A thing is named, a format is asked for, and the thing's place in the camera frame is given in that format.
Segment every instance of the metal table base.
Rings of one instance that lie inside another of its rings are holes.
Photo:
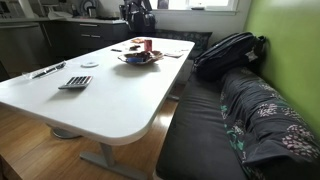
[[[102,156],[91,152],[81,152],[80,158],[132,179],[147,179],[146,173],[115,162],[113,159],[112,147],[110,145],[100,143],[100,146],[103,154]]]

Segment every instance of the bench cushion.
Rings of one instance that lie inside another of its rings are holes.
[[[168,129],[156,173],[162,179],[246,179],[224,128],[218,84],[191,76]]]
[[[177,39],[192,41],[195,43],[193,50],[205,51],[212,32],[192,32],[192,31],[174,31],[174,30],[156,30],[156,37],[166,39]]]

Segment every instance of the table top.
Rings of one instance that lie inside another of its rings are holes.
[[[152,41],[153,50],[178,50],[183,55],[164,57],[144,66],[126,64],[117,57],[128,53],[128,47],[134,45],[128,40],[68,60],[62,70],[39,79],[30,79],[27,74],[4,81],[0,83],[0,102],[98,142],[109,145],[134,142],[147,133],[194,45],[158,38]],[[81,67],[87,62],[99,65]],[[58,89],[74,76],[93,79],[83,90]]]

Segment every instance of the plate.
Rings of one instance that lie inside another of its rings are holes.
[[[121,61],[132,65],[145,65],[154,63],[163,58],[160,51],[141,51],[139,53],[123,54],[118,57]]]

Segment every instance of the kitchen cabinet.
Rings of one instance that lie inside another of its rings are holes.
[[[77,57],[128,39],[125,23],[40,22],[56,62]]]

